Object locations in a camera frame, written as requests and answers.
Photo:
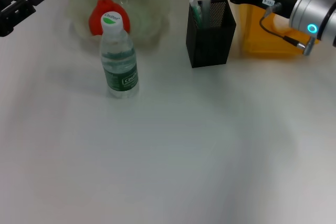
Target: bottle cap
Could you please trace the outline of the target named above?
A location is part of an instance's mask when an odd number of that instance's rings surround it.
[[[118,34],[123,30],[122,17],[119,13],[108,12],[101,17],[103,32],[107,34]]]

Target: bottle label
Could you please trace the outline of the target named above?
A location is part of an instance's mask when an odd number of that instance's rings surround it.
[[[117,91],[130,90],[138,82],[137,64],[126,73],[111,73],[105,69],[104,72],[108,86]]]

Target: plastic bottle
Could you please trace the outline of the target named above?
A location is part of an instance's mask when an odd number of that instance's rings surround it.
[[[116,98],[132,97],[139,90],[133,42],[123,29],[119,13],[105,13],[101,24],[100,55],[109,90]]]

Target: red object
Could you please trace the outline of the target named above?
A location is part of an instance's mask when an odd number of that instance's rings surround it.
[[[124,30],[128,33],[131,31],[130,19],[126,11],[118,4],[112,0],[98,0],[97,6],[93,10],[89,18],[89,27],[93,35],[102,35],[103,29],[101,27],[100,19],[101,17],[108,12],[117,12],[122,17],[122,22],[124,25]]]

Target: yellow container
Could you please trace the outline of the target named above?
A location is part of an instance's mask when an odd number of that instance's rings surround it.
[[[265,10],[259,7],[240,5],[240,23],[245,56],[260,59],[293,59],[302,54],[302,50],[274,35],[268,34],[259,26],[259,21],[264,13]],[[272,31],[274,31],[274,16],[272,14],[263,22],[265,27]],[[284,35],[301,42],[306,42],[309,39],[308,35],[293,29]]]

